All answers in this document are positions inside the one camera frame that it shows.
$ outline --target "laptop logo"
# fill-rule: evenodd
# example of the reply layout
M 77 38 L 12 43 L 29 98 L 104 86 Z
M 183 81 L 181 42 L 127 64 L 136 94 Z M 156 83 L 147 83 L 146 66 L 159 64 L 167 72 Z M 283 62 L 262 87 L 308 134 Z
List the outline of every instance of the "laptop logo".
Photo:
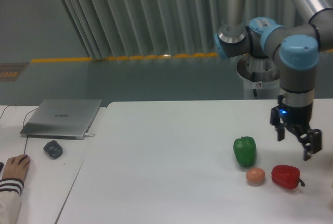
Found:
M 56 114 L 55 117 L 69 117 L 69 114 Z

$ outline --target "green floor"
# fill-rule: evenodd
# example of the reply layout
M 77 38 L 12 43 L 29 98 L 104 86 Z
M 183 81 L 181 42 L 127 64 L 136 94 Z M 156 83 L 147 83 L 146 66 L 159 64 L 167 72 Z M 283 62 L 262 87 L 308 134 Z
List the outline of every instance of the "green floor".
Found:
M 243 99 L 237 58 L 30 63 L 14 82 L 0 82 L 1 105 L 39 105 L 45 98 L 115 101 Z M 333 53 L 322 53 L 316 98 L 333 98 Z

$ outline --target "human hand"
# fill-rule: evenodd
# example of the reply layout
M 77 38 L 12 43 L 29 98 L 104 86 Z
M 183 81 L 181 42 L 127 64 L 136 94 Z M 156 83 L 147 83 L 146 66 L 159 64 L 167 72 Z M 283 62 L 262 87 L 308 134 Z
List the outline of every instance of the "human hand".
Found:
M 24 182 L 30 165 L 28 155 L 19 155 L 7 160 L 2 179 L 19 179 Z

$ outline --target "laptop lid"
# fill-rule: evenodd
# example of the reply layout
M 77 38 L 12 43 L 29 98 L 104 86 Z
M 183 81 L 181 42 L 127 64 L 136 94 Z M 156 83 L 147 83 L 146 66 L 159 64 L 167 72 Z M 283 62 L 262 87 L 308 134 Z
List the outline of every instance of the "laptop lid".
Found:
M 101 99 L 45 99 L 20 133 L 24 137 L 82 140 L 101 102 Z

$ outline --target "striped sleeve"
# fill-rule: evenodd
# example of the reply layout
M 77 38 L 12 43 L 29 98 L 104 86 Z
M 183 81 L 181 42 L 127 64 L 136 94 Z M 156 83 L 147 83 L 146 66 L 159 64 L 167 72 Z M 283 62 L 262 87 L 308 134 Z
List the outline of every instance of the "striped sleeve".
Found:
M 24 186 L 23 181 L 19 179 L 14 179 L 14 178 L 2 179 L 0 181 L 0 192 L 14 191 L 17 192 L 18 194 L 21 194 L 23 186 Z

